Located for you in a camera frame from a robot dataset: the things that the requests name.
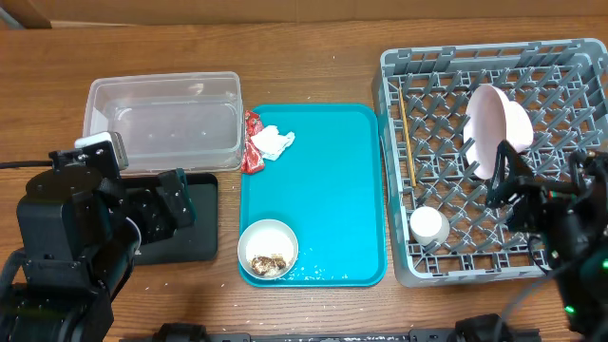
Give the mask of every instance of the crumpled napkin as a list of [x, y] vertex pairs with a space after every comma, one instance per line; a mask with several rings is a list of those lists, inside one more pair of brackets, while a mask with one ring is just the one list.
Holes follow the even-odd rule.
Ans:
[[294, 143], [294, 140], [294, 132], [289, 132], [284, 136], [279, 135], [275, 125], [266, 126], [261, 132], [251, 137], [251, 141], [262, 153], [262, 158], [270, 161], [276, 161], [285, 148]]

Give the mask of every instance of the pink bowl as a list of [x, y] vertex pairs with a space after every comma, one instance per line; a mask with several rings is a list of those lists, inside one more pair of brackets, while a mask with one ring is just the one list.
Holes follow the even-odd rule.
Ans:
[[475, 140], [466, 151], [466, 159], [479, 163], [475, 175], [482, 180], [489, 180], [494, 174], [496, 149], [501, 141], [507, 140], [517, 152], [534, 141], [534, 130], [525, 109], [509, 101], [495, 86], [480, 85], [468, 102], [466, 115], [470, 120], [463, 131], [465, 142]]

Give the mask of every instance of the clear plastic container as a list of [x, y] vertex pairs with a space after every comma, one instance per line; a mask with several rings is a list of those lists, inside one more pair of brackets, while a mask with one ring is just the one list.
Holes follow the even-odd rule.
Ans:
[[104, 131], [123, 137], [125, 174], [176, 167], [235, 170], [244, 132], [238, 76], [202, 72], [96, 80], [86, 102], [83, 136]]

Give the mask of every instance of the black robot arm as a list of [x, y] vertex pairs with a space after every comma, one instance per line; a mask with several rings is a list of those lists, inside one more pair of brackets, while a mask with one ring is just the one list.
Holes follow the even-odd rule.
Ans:
[[[542, 236], [549, 266], [556, 271], [570, 330], [586, 340], [606, 341], [608, 154], [574, 151], [569, 173], [570, 182], [538, 180], [513, 147], [503, 141], [498, 146], [486, 205], [512, 205], [508, 229]], [[588, 176], [589, 184], [583, 175]]]
[[[126, 189], [117, 133], [49, 156], [52, 169], [28, 182], [17, 205], [24, 248], [0, 277], [0, 341], [102, 341], [139, 246], [195, 219], [185, 177], [169, 171], [159, 175], [161, 190]], [[12, 284], [19, 268], [26, 284]]]

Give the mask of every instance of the wooden table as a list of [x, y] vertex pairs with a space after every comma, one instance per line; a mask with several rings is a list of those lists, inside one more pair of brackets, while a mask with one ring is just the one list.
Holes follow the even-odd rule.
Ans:
[[[98, 78], [232, 70], [246, 108], [271, 103], [372, 105], [371, 78], [388, 48], [595, 37], [608, 18], [416, 20], [339, 24], [139, 27], [0, 32], [0, 161], [40, 160], [81, 136]], [[0, 171], [0, 260], [22, 246], [15, 217], [41, 169]], [[108, 341], [151, 334], [165, 322], [210, 333], [371, 333], [452, 327], [499, 313], [530, 280], [407, 289], [389, 271], [366, 289], [260, 290], [238, 274], [239, 172], [218, 173], [219, 252], [213, 262], [139, 267], [114, 301]], [[555, 286], [525, 302], [511, 323], [571, 337]]]

